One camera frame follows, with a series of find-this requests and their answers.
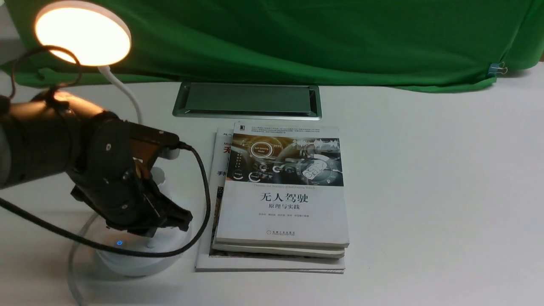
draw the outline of white table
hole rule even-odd
[[[85,278],[96,304],[179,305],[539,305],[544,303],[544,64],[488,90],[423,94],[391,88],[321,87],[323,120],[341,129],[351,245],[344,275],[194,273],[196,248],[139,280]],[[207,166],[214,132],[230,119],[171,115],[178,83],[130,85],[147,125],[177,133]],[[37,90],[18,88],[16,100]],[[113,86],[70,89],[134,119]],[[0,93],[9,92],[5,74]],[[197,164],[188,152],[167,168],[182,204],[203,217]],[[0,196],[76,231],[90,209],[73,200],[66,175],[5,189]],[[0,212],[2,304],[73,305],[71,242]]]

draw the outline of publisher logo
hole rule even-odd
[[[295,232],[286,230],[267,230],[267,235],[274,236],[295,236]]]

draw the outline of lamp base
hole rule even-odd
[[[141,237],[124,231],[106,228],[101,220],[95,241],[116,248],[139,252],[162,253],[179,249],[191,238],[191,226],[187,232],[178,228],[159,228],[153,238]],[[182,254],[167,258],[143,258],[119,255],[96,250],[98,257],[113,272],[129,277],[143,277],[156,274],[170,267]]]

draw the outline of book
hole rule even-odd
[[[339,132],[236,123],[215,244],[349,245]]]
[[[212,248],[213,236],[219,220],[228,160],[231,152],[233,129],[219,128],[215,139],[209,186],[212,199],[213,223],[200,239],[195,270],[221,271],[290,271],[342,274],[344,259],[317,259],[303,256],[272,255],[265,253],[226,252]]]
[[[305,256],[314,258],[342,258],[344,248],[305,248],[305,247],[277,247],[277,246],[248,246],[245,244],[214,243],[213,248],[228,252],[268,253],[288,256]]]

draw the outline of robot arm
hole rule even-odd
[[[152,237],[157,228],[187,231],[192,215],[161,194],[150,170],[185,148],[177,135],[121,120],[51,89],[0,114],[0,188],[66,172],[72,195],[107,225]]]

